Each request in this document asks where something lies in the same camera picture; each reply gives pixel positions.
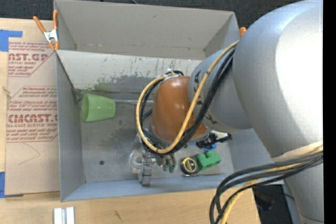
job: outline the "metal bracket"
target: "metal bracket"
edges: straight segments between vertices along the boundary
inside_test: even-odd
[[[75,208],[54,208],[53,224],[75,224]]]

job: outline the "yellow cable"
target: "yellow cable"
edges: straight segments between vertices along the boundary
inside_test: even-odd
[[[137,127],[138,127],[138,131],[139,131],[139,134],[141,136],[141,139],[142,141],[153,151],[159,153],[159,154],[164,154],[164,153],[168,153],[169,151],[171,151],[178,143],[179,141],[181,140],[181,137],[188,125],[188,122],[192,116],[192,113],[193,113],[193,110],[196,106],[196,103],[197,103],[197,99],[198,97],[200,96],[200,93],[202,91],[202,88],[205,84],[205,81],[207,80],[209,74],[211,73],[211,71],[215,68],[215,66],[218,64],[218,62],[231,50],[233,49],[236,45],[238,44],[238,41],[232,43],[229,47],[227,47],[224,51],[222,51],[222,53],[215,59],[215,61],[210,65],[210,67],[208,68],[207,72],[204,74],[198,88],[197,88],[197,91],[194,95],[194,98],[191,102],[191,105],[189,107],[189,110],[187,112],[187,115],[184,119],[184,122],[182,124],[182,127],[177,135],[177,137],[175,138],[175,140],[172,142],[172,144],[167,147],[167,148],[164,148],[164,149],[159,149],[155,146],[153,146],[145,137],[142,129],[141,129],[141,123],[140,123],[140,104],[141,104],[141,101],[145,95],[145,93],[147,92],[147,90],[149,89],[149,87],[151,87],[153,84],[155,84],[156,82],[158,81],[161,81],[165,78],[165,76],[161,76],[159,78],[156,78],[155,80],[153,80],[150,84],[148,84],[145,89],[142,91],[142,93],[140,94],[140,97],[139,97],[139,101],[138,103],[136,104],[136,110],[135,110],[135,119],[136,119],[136,124],[137,124]]]
[[[313,152],[311,152],[311,154],[313,153],[317,153],[317,152],[322,152],[323,151],[323,146],[321,146],[320,148],[314,150]],[[275,167],[275,168],[272,168],[272,169],[269,169],[269,170],[266,170],[266,172],[274,172],[274,171],[278,171],[278,170],[285,170],[285,169],[289,169],[289,168],[293,168],[295,166],[298,166],[299,164],[301,163],[296,163],[296,164],[291,164],[291,165],[286,165],[286,166],[282,166],[282,167]],[[246,182],[243,187],[241,188],[244,188],[244,187],[247,187],[247,186],[250,186],[252,184],[254,184],[255,182],[261,180],[261,178],[259,179],[254,179],[254,180],[250,180],[248,182]],[[227,218],[233,208],[233,205],[236,203],[236,201],[238,200],[238,198],[243,194],[244,191],[242,192],[239,192],[238,194],[235,195],[235,197],[232,198],[232,200],[229,202],[229,204],[227,205],[227,207],[225,208],[225,211],[223,213],[223,216],[222,216],[222,219],[221,219],[221,223],[220,224],[225,224],[226,221],[227,221]]]

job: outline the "blue tape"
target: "blue tape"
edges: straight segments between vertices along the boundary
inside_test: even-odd
[[[5,172],[0,172],[0,198],[5,198]]]
[[[0,51],[8,52],[8,39],[10,37],[22,37],[22,31],[10,31],[0,29]]]

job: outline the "cardboard sheet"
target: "cardboard sheet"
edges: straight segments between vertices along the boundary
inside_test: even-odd
[[[43,24],[52,29],[52,22]],[[55,53],[33,20],[1,19],[0,28],[23,32],[22,38],[9,39],[6,53],[5,194],[57,191]]]

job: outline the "orange clamp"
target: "orange clamp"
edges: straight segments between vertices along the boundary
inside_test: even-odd
[[[37,18],[37,16],[33,16],[33,20],[36,22],[37,27],[40,29],[40,31],[44,34],[46,40],[49,43],[49,46],[52,50],[58,50],[59,49],[59,40],[58,40],[58,18],[57,18],[58,12],[57,10],[54,10],[53,12],[53,21],[54,21],[54,28],[51,31],[46,31],[40,20]],[[51,43],[51,39],[55,40],[55,46]]]

